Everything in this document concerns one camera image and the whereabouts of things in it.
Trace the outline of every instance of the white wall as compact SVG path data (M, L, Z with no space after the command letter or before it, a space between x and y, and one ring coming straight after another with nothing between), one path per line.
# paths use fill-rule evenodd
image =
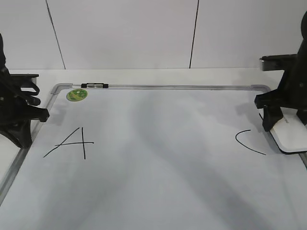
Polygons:
M67 69L188 68L197 0L49 0ZM200 0L192 68L296 53L307 0ZM0 7L10 69L62 69L45 0Z
M200 0L193 68L257 67L297 53L307 0Z
M52 0L67 69L188 68L197 0Z
M0 33L9 69L62 69L44 0L4 0Z

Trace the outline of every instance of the white table surface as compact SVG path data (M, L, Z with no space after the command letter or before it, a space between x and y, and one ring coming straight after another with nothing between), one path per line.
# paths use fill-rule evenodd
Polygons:
M103 82L109 84L173 84L173 85L254 85L275 89L282 71L261 72L258 68L231 69L114 69L114 70L12 70L11 73L38 73L37 85L42 107L57 83ZM0 178L7 172L18 152L5 137L0 136Z

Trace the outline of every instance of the round sticker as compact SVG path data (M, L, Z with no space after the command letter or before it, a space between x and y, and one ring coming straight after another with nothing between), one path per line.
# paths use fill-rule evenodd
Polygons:
M79 102L86 97L87 97L87 91L83 89L72 90L66 95L67 100L71 102Z

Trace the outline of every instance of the whiteboard frame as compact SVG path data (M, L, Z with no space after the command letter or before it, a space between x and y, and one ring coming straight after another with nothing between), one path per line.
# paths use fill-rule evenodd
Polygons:
M47 104L45 108L47 110L51 110L54 102L57 99L58 94L64 89L78 89L81 88L81 84L73 84L73 83L60 83L53 87L50 92L49 99L47 100ZM207 85L119 85L119 84L110 84L108 88L102 88L103 83L87 83L86 85L90 85L87 89L95 89L95 90L111 90L111 89L126 89L126 90L245 90L245 91L261 91L263 93L271 91L271 89L266 85L250 85L250 86L207 86ZM40 128L43 123L37 121L35 124L35 128L32 132L32 139L35 140L37 137ZM6 172L5 176L2 179L0 184L0 206L7 195L14 179L22 166L29 150L28 149L20 149L18 154L16 155L14 161ZM304 165L307 168L307 153L299 153Z

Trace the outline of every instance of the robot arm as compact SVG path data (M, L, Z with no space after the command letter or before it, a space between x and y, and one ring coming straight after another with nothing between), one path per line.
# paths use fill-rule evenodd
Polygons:
M303 42L297 55L265 56L264 71L284 70L276 90L257 95L255 104L263 109L263 127L270 131L283 118L281 107L297 109L297 116L307 124L307 12L302 20Z
M5 62L0 34L0 134L16 146L28 148L32 144L31 120L46 122L49 112L36 107L40 100L34 96L39 94L39 88L32 79L38 74L10 74ZM22 88L32 88L35 92L23 91Z

